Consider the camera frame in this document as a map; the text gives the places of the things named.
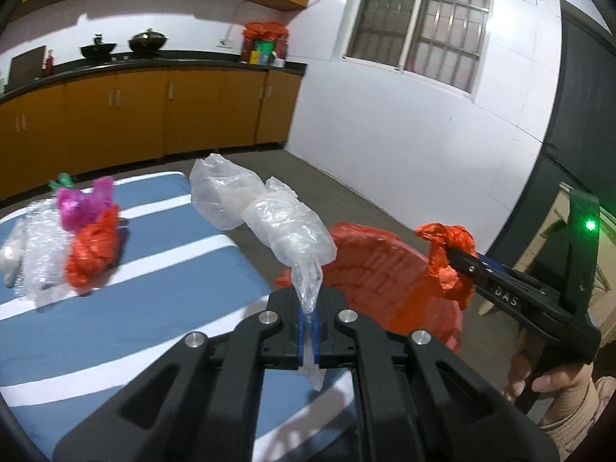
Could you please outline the right hand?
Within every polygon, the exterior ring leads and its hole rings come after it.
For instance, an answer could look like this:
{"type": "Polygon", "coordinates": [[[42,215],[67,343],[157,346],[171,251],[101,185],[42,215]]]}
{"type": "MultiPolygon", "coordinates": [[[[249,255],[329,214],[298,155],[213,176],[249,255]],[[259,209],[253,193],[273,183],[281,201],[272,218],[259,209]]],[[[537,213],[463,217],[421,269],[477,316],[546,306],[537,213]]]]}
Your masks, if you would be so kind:
{"type": "Polygon", "coordinates": [[[539,394],[556,393],[554,400],[563,399],[571,403],[582,399],[592,382],[593,364],[566,364],[540,372],[539,364],[531,364],[531,344],[536,340],[536,336],[528,330],[519,331],[509,368],[509,381],[503,390],[506,399],[512,402],[527,386],[539,394]]]}

